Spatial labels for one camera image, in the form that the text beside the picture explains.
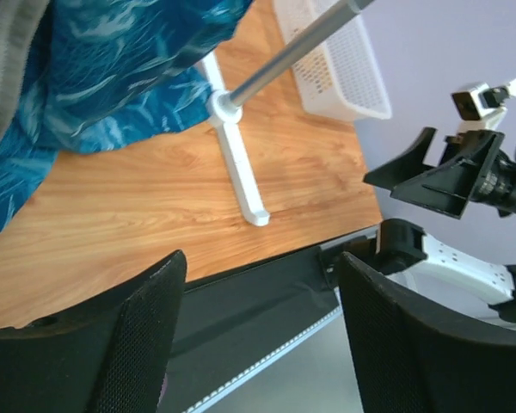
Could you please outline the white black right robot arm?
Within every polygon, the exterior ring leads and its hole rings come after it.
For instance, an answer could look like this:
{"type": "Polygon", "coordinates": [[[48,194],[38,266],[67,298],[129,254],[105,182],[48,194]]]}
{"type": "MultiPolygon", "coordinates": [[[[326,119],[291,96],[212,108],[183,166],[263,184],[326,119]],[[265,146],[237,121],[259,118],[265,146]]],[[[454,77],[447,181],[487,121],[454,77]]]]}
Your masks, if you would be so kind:
{"type": "MultiPolygon", "coordinates": [[[[446,138],[438,166],[423,160],[436,131],[424,128],[399,157],[367,173],[364,181],[393,198],[454,219],[469,203],[516,215],[516,155],[501,151],[501,132],[482,129],[446,138]]],[[[370,264],[387,276],[424,272],[461,288],[516,324],[516,265],[485,262],[452,248],[405,219],[386,219],[370,249],[370,264]]]]}

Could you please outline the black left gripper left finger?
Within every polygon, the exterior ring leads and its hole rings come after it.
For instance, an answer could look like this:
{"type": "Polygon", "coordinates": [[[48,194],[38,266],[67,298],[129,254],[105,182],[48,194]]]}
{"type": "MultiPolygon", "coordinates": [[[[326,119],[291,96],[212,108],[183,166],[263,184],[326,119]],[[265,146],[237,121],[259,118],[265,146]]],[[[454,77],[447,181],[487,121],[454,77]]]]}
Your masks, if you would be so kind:
{"type": "Polygon", "coordinates": [[[154,412],[187,274],[177,250],[23,328],[0,329],[0,412],[154,412]]]}

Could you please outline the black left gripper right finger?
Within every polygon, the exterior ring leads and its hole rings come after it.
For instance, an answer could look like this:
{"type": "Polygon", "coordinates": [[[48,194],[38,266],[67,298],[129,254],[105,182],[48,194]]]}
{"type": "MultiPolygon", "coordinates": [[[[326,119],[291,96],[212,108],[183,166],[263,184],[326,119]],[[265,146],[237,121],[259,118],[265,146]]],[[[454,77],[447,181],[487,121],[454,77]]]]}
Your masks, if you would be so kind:
{"type": "Polygon", "coordinates": [[[450,310],[344,252],[337,270],[365,412],[516,412],[516,331],[450,310]]]}

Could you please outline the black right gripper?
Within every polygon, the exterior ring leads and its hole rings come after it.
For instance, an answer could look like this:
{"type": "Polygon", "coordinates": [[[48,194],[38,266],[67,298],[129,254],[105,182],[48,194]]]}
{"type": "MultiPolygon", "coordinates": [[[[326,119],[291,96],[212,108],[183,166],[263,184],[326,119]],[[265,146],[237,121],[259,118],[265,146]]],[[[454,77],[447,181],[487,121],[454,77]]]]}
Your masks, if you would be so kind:
{"type": "Polygon", "coordinates": [[[390,191],[394,199],[459,219],[495,164],[505,135],[490,130],[448,137],[443,161],[423,160],[437,130],[425,127],[400,156],[369,171],[363,181],[390,191]]]}

